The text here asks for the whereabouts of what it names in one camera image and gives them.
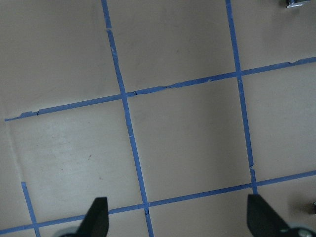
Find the blue painter's tape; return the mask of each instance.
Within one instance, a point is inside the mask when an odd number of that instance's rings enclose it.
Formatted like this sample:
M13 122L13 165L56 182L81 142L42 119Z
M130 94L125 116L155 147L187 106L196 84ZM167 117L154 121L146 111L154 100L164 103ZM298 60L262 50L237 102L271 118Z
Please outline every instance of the blue painter's tape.
M143 204L116 208L116 209L109 210L109 215L120 213L120 212L139 210L139 209L143 209L143 208L144 208Z
M245 100L242 77L241 77L241 68L240 68L235 25L234 25L234 19L233 19L233 10L232 10L232 4L230 0L226 0L226 10L227 10L228 24L229 24L230 34L231 34L231 41L232 41L232 46L233 46L235 69L236 69L236 74L237 74L239 99L240 99L243 128L244 128L246 146L247 146L247 155L248 155L248 163L249 163L249 168L250 168L252 191L254 194L257 194L258 189L257 189L255 170L253 169L253 156L252 156L246 100Z
M160 200L160 201L153 201L149 203L149 206L165 205L169 203L208 197L208 196L217 195L217 194L224 194L224 193L229 193L229 192L238 191L242 189L248 189L248 188L251 188L251 184L243 184L243 185L238 185L238 186L233 186L233 187L228 187L228 188L223 188L223 189L216 189L216 190L207 191L207 192L198 193L198 194L191 194L191 195L174 197L174 198L169 198L169 199Z
M38 115L38 112L25 112L25 113L22 113L19 117L6 118L4 121L8 122L8 121L16 120L16 119L23 119L23 118L37 116L37 115Z
M311 177L311 176L316 176L316 170L313 170L310 172L305 172L305 173L300 173L300 174L284 176L284 177L275 178L275 179L259 181L259 182L257 182L257 186L264 186L264 185L269 185L269 184L281 183L281 182L285 182L285 181L289 181L289 180L296 180L296 179L301 179L301 178ZM147 203L146 204L147 207L145 207L145 205L143 205L143 204L121 207L121 208L109 210L109 214L111 215L111 214L120 213L120 212L138 210L138 209L142 209L142 208L147 210L148 207L151 207L151 206L165 205L168 203L185 201L185 200L190 200L190 199L195 199L195 198L202 198L202 197L223 194L223 193L229 193L229 192L234 192L234 191L248 189L248 188L252 188L252 184L243 184L243 185L238 185L238 186L233 186L233 187L228 187L228 188L223 188L223 189L217 189L217 190L207 191L207 192L198 193L198 194L191 194L191 195L186 195L186 196L181 196L181 197L169 198L169 199L165 199L165 200L153 201L153 202ZM62 224L62 223L71 222L71 221L83 220L83 219L84 219L84 215L74 216L74 217L63 218L63 219L58 219L58 220L54 220L54 221L37 223L37 226L38 227L51 226L51 225ZM5 230L0 230L0 235L11 233L11 232L16 232L16 231L33 229L33 228L34 228L33 224L32 225L25 225L25 226L18 226L18 227L14 227L14 228L5 229Z
M44 227L44 226L52 226L52 225L57 225L57 224L62 224L62 223L67 223L67 222L72 222L72 221L81 221L84 219L84 217L85 215L80 215L80 216L62 218L62 219L53 220L53 221L46 221L46 222L38 223L38 226Z
M249 70L243 70L241 72L241 74L242 75L249 75L249 74L255 74L255 73L262 73L262 72L266 72L266 71L288 68L288 67L303 65L303 64L307 64L307 63L314 63L314 62L316 62L316 57L304 58L304 59L300 59L300 60L293 62L293 63L290 63L290 62L277 63L277 64L273 64L273 65L269 65L269 66L253 68L253 69L249 69Z
M17 232L17 231L24 231L24 230L29 230L33 229L33 225L26 225L26 226L18 226L18 227L13 227L5 230L0 230L0 235L12 233L12 232Z
M116 45L115 45L115 41L114 41L114 36L113 36L112 31L109 29L110 27L108 27L108 26L111 26L111 22L110 22L110 15L109 15L106 0L102 0L102 6L103 6L103 12L105 15L105 22L106 22L106 25L108 28L107 33L108 33L108 38L109 38L115 73L117 75L118 86L119 86L121 99L122 99L124 112L125 112L125 120L126 120L127 129L128 129L129 141L130 141L130 144L132 147L132 152L133 152L134 162L135 162L135 166L136 166L136 173L137 173L140 193L141 193L142 201L143 201L143 205L144 205L147 229L148 229L149 237L154 237L152 222L151 222L150 215L149 215L149 207L148 207L147 195L146 195L146 190L145 190L144 178L143 178L142 169L141 169L141 165L140 165L140 161L139 161L136 140L134 137L133 127L132 127L132 121L131 121L131 117L130 117L130 113L129 113L127 94L125 91L123 78L122 78L122 75L121 75L121 72L119 69L119 58L118 58L118 53L117 53L117 49L116 49Z
M92 99L92 100L85 100L85 101L75 102L75 103L71 103L67 105L60 105L60 106L50 107L46 109L41 109L37 112L22 113L19 117L6 118L5 121L22 119L22 118L31 117L31 116L44 115L44 114L49 114L49 113L53 113L57 111L75 109L75 108L88 106L88 105L96 105L96 104L109 102L109 101L115 101L119 99L121 99L121 95L112 95L112 96L107 96L107 97L102 97L102 98L97 98L97 99Z
M307 63L313 63L313 62L316 62L316 57L301 59L301 60L298 60L298 61L293 62L293 63L286 62L286 63L279 63L279 64L273 64L273 65L269 65L269 66L264 66L264 67L260 67L260 68L244 70L241 72L241 75L244 76L244 75L249 75L249 74L261 73L261 72L282 69L282 68L287 68L287 67L292 67L292 66L297 66L297 65L303 65L303 64L307 64ZM199 78L199 79L179 82L179 83L175 83L175 84L167 85L167 86L156 86L156 87L141 89L141 90L137 90L137 91L133 91L133 92L128 92L128 93L126 93L126 95L127 95L127 97L133 97L133 96L141 95L141 94L155 93L155 92L162 91L162 90L165 90L168 88L180 88L183 86L196 85L196 84L206 83L208 81L228 79L228 78L233 78L236 76L237 76L236 72L220 74L220 75L210 76L210 77L206 77L206 78ZM55 106L55 107L51 107L51 108L41 109L37 112L25 112L25 113L22 113L19 117L6 118L5 121L23 119L23 118L27 118L27 117L38 116L38 115L53 113L53 112L62 111L62 110L74 109L74 108L79 108L79 107L88 106L88 105L95 105L95 104L105 103L105 102L119 100L119 99L121 99L121 95L113 95L113 96L107 96L107 97L102 97L102 98L96 98L96 99L92 99L92 100L86 100L86 101L71 103L71 104L67 104L67 105L61 105L61 106Z
M215 75L211 77L199 78L199 79L194 79L194 80L188 80L188 81L179 82L179 83L175 83L175 84L167 85L167 86L156 86L156 87L151 87L147 89L136 90L134 92L127 93L127 96L133 97L135 95L150 94L150 93L162 91L168 88L181 88L184 86L197 85L197 84L202 84L209 81L216 81L216 80L222 80L222 79L233 78L233 77L236 77L235 72Z
M144 206L142 204L140 204L140 205L133 205L133 206L126 206L126 207L116 208L116 209L109 210L109 215L120 213L120 212L127 212L127 211L142 209L143 207ZM51 226L51 225L56 225L56 224L72 222L72 221L79 221L79 220L83 220L84 217L85 217L85 215L80 215L80 216L73 216L73 217L68 217L68 218L62 218L62 219L53 220L53 221L46 221L46 222L38 223L38 226L39 227L44 227L44 226Z
M275 184L275 183L280 183L280 182L294 180L294 179L301 179L301 178L315 176L315 175L316 175L316 170L313 170L310 172L293 174L293 175L288 175L288 176L284 176L284 177L280 177L280 178L259 181L259 182L257 182L257 185L263 186L263 185Z
M108 29L112 28L107 0L101 0L105 25Z
M36 217L35 217L35 213L34 213L34 210L33 210L33 207L32 207L32 203L31 203L31 199L30 199L28 188L27 188L25 182L21 182L21 185L22 185L22 189L23 189L26 205L27 205L28 210L29 210L29 214L30 214L30 218L31 218L31 221L32 221L32 225L33 225L33 228L35 230L35 235L36 235L36 237L40 237L40 231L39 231L39 227L37 226Z
M237 38L236 38L236 32L235 32L231 0L226 0L226 10L227 10L229 30L231 33L231 41L232 41L232 46L233 46L235 69L236 69L236 72L240 72L241 71L240 61L239 61L239 53L238 53Z

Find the beige floor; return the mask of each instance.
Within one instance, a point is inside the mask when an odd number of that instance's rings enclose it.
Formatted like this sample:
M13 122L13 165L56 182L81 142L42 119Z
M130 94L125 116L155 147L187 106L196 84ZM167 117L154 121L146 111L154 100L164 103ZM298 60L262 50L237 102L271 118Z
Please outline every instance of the beige floor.
M58 237L107 196L110 237L249 237L251 184L316 229L316 1L281 2L108 0L110 28L101 0L1 1L0 236ZM241 70L274 66L238 71L231 23Z

